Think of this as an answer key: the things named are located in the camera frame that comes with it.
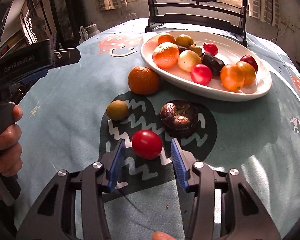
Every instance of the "orange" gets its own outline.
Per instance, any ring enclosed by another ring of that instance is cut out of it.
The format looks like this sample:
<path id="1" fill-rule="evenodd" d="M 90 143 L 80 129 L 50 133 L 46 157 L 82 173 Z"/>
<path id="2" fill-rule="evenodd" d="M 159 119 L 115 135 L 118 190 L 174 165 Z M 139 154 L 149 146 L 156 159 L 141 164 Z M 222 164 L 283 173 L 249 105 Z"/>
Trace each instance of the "orange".
<path id="1" fill-rule="evenodd" d="M 154 49 L 152 59 L 159 68 L 167 69 L 177 63 L 179 54 L 176 44 L 164 42 Z"/>
<path id="2" fill-rule="evenodd" d="M 160 78 L 153 70 L 138 66 L 130 71 L 128 85 L 135 94 L 151 95 L 159 90 Z"/>
<path id="3" fill-rule="evenodd" d="M 221 69 L 220 80 L 223 86 L 232 92 L 237 92 L 244 85 L 243 72 L 241 68 L 235 64 L 225 65 Z"/>
<path id="4" fill-rule="evenodd" d="M 170 33 L 160 33 L 158 37 L 158 43 L 162 44 L 164 42 L 176 43 L 174 37 Z"/>
<path id="5" fill-rule="evenodd" d="M 244 75 L 244 86 L 251 85 L 256 79 L 256 71 L 253 66 L 244 61 L 239 61 L 236 65 L 242 70 Z"/>

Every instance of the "cherry tomato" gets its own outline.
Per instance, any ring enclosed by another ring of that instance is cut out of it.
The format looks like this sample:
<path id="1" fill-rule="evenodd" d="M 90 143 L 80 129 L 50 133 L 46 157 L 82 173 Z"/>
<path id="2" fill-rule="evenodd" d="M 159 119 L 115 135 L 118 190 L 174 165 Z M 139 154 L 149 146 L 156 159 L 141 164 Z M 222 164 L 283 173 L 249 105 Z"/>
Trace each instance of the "cherry tomato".
<path id="1" fill-rule="evenodd" d="M 249 63 L 251 66 L 253 66 L 253 68 L 256 71 L 256 73 L 258 72 L 258 64 L 257 64 L 256 60 L 252 56 L 245 55 L 245 56 L 243 56 L 240 59 L 240 61 L 244 61 L 244 62 Z"/>
<path id="2" fill-rule="evenodd" d="M 140 130 L 132 137 L 132 147 L 141 158 L 153 160 L 160 155 L 162 142 L 160 137 L 151 130 Z"/>
<path id="3" fill-rule="evenodd" d="M 254 70 L 253 66 L 251 66 L 249 63 L 244 61 L 239 61 L 236 63 L 236 66 L 238 66 L 244 75 L 244 86 L 251 85 L 255 79 L 256 79 L 256 71 Z"/>
<path id="4" fill-rule="evenodd" d="M 207 42 L 203 45 L 203 49 L 205 52 L 209 52 L 212 56 L 218 54 L 218 47 L 214 43 Z"/>
<path id="5" fill-rule="evenodd" d="M 232 92 L 237 92 L 244 85 L 242 70 L 235 64 L 225 65 L 221 69 L 220 80 L 223 86 Z"/>
<path id="6" fill-rule="evenodd" d="M 203 64 L 195 65 L 191 69 L 191 79 L 200 85 L 207 85 L 212 79 L 212 72 L 209 67 Z"/>

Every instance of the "orange tomato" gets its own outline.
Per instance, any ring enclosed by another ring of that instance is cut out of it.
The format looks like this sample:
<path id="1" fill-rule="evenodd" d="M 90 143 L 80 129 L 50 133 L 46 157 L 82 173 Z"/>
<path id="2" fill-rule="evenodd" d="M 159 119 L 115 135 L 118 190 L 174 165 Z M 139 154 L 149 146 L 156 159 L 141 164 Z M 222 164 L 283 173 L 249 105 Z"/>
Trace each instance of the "orange tomato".
<path id="1" fill-rule="evenodd" d="M 164 42 L 176 43 L 174 37 L 170 33 L 160 33 L 158 37 L 158 43 L 162 44 Z"/>
<path id="2" fill-rule="evenodd" d="M 159 68 L 167 69 L 177 63 L 179 54 L 176 44 L 164 42 L 154 49 L 152 59 Z"/>
<path id="3" fill-rule="evenodd" d="M 223 86 L 232 92 L 237 92 L 244 85 L 243 72 L 241 68 L 235 64 L 225 65 L 221 69 L 220 80 Z"/>
<path id="4" fill-rule="evenodd" d="M 256 71 L 254 70 L 253 66 L 247 62 L 239 61 L 236 63 L 244 75 L 244 86 L 251 85 L 256 79 Z"/>

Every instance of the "mandarin orange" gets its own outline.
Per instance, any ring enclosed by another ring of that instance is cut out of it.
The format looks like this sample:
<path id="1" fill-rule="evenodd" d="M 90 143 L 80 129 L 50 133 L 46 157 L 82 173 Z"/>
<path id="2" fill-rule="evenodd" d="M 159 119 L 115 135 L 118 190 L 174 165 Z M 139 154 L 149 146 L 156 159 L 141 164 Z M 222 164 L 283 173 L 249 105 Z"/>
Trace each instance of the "mandarin orange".
<path id="1" fill-rule="evenodd" d="M 158 43 L 162 44 L 164 42 L 176 43 L 174 37 L 170 33 L 160 33 L 158 36 Z"/>
<path id="2" fill-rule="evenodd" d="M 168 69 L 177 63 L 179 54 L 176 44 L 164 42 L 154 49 L 152 60 L 159 68 Z"/>
<path id="3" fill-rule="evenodd" d="M 159 90 L 160 78 L 153 70 L 137 66 L 129 73 L 128 85 L 137 95 L 151 95 Z"/>

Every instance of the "table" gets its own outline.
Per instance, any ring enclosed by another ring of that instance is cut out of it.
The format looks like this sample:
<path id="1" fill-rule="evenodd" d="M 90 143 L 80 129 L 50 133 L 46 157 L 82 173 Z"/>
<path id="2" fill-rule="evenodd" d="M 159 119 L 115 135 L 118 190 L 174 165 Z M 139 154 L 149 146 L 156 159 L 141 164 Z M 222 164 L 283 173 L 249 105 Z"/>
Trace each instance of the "table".
<path id="1" fill-rule="evenodd" d="M 24 165 L 18 180 L 22 192 L 16 202 L 17 228 L 58 170 L 82 170 L 114 149 L 119 138 L 125 138 L 127 157 L 119 190 L 104 195 L 112 239 L 150 239 L 157 230 L 184 239 L 193 196 L 185 195 L 176 184 L 167 158 L 169 138 L 158 117 L 163 104 L 183 99 L 200 103 L 203 118 L 197 138 L 181 140 L 181 147 L 216 170 L 237 168 L 242 172 L 284 237 L 300 217 L 300 74 L 282 49 L 247 34 L 248 48 L 271 72 L 273 85 L 266 96 L 223 102 L 166 82 L 155 95 L 137 96 L 130 92 L 127 77 L 133 67 L 145 65 L 140 48 L 143 38 L 153 35 L 144 33 L 146 25 L 147 19 L 132 20 L 90 38 L 78 46 L 79 63 L 50 70 L 21 101 L 24 116 L 18 124 L 23 132 Z M 231 36 L 181 24 L 166 24 L 157 32 L 171 29 Z M 109 52 L 131 54 L 114 57 Z M 130 106 L 131 115 L 122 123 L 108 121 L 105 114 L 116 99 Z M 167 155 L 146 161 L 133 153 L 129 142 L 141 128 L 162 137 Z M 215 236 L 220 221 L 216 212 Z M 77 232 L 82 236 L 80 223 Z"/>

